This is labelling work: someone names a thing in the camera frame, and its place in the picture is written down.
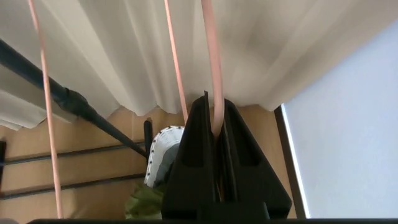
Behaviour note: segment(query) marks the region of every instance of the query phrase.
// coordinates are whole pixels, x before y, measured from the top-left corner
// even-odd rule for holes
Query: thick pink cable
[[[48,71],[47,62],[45,61],[45,55],[44,55],[44,39],[40,31],[39,21],[37,20],[36,10],[32,0],[29,0],[29,7],[30,7],[30,13],[32,14],[33,23],[35,25],[40,40],[40,56],[42,59],[42,69],[43,69],[45,107],[47,109],[47,122],[49,124],[51,161],[52,161],[52,171],[53,171],[52,173],[53,173],[54,186],[55,186],[55,201],[57,203],[57,216],[58,218],[62,218],[63,215],[62,215],[62,202],[61,202],[61,186],[60,186],[60,179],[58,177],[57,151],[55,150],[55,144],[54,144],[50,85],[49,85],[49,75],[47,73]]]
[[[220,53],[218,52],[216,21],[211,0],[201,0],[201,8],[203,11],[203,19],[205,21],[207,46],[209,50],[211,74],[213,77],[214,120],[211,130],[213,131],[214,136],[218,137],[224,122],[224,96]]]
[[[178,65],[177,50],[175,48],[174,33],[173,33],[173,27],[172,27],[172,18],[170,17],[170,10],[169,10],[169,1],[168,0],[164,0],[164,5],[166,7],[167,25],[169,26],[170,42],[172,44],[174,68],[175,68],[175,74],[177,76],[178,92],[180,93],[182,115],[184,117],[185,123],[187,123],[188,110],[187,110],[187,104],[185,102],[184,89],[183,89],[183,86],[182,86],[180,67]]]

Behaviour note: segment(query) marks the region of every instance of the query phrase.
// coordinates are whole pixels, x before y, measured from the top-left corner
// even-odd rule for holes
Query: green fabric
[[[150,188],[139,184],[126,203],[126,219],[162,219],[165,184]]]

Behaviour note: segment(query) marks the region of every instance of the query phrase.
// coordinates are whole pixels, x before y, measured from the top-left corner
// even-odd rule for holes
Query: brown floor
[[[273,113],[259,106],[240,108],[240,113],[264,154],[291,197],[284,156]],[[144,139],[143,122],[151,118],[154,134],[168,125],[182,125],[180,114],[168,114],[154,109],[138,117],[127,109],[120,108],[109,121],[124,134],[139,141]],[[79,119],[68,124],[55,120],[55,144],[58,152],[76,151],[93,147],[110,146],[118,143],[98,128]],[[47,123],[34,129],[23,128],[13,131],[0,126],[0,139],[7,141],[7,159],[49,154]],[[146,171],[145,159],[131,149],[100,152],[59,160],[60,181],[72,184],[117,177]],[[126,180],[112,184],[63,190],[62,202],[65,218],[107,218],[124,217],[124,203],[140,180]],[[51,161],[36,161],[6,166],[3,173],[1,192],[27,188],[43,188],[52,184]],[[55,195],[53,192],[0,201],[0,218],[13,218],[26,223],[37,218],[55,218]],[[295,218],[292,207],[289,218]]]

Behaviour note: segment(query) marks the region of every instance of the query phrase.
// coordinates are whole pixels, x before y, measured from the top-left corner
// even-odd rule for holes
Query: dark baseboard
[[[296,216],[299,219],[305,218],[303,200],[301,198],[301,193],[299,189],[299,183],[297,182],[297,176],[294,169],[292,151],[290,150],[289,139],[287,137],[287,130],[285,125],[284,116],[282,114],[282,108],[278,107],[274,111],[276,123],[278,125],[280,143],[282,145],[282,150],[285,157],[285,164],[287,175],[289,177],[290,188],[292,189],[292,196],[294,201],[294,206],[296,209]]]

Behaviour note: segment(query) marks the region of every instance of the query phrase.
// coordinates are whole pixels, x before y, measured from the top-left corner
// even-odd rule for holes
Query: beige curtain
[[[162,0],[35,0],[50,76],[107,117],[180,111]],[[213,0],[225,97],[273,110],[397,19],[396,0]],[[200,0],[171,0],[188,103],[212,93]],[[0,38],[40,66],[26,0],[0,1]],[[34,127],[40,90],[0,67],[0,125]],[[56,110],[67,121],[74,117]]]

